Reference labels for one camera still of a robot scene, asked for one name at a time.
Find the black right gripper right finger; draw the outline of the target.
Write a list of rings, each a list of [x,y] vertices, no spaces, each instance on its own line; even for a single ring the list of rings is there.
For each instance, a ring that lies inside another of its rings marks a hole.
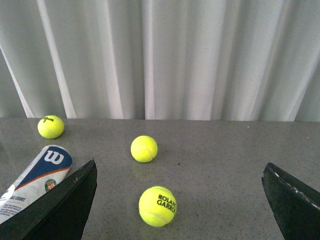
[[[320,238],[320,193],[269,162],[262,186],[285,240]]]

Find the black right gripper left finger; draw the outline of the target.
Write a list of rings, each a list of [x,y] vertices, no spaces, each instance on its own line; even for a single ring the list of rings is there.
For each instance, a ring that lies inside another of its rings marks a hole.
[[[0,225],[2,240],[80,240],[97,188],[90,160],[26,209]]]

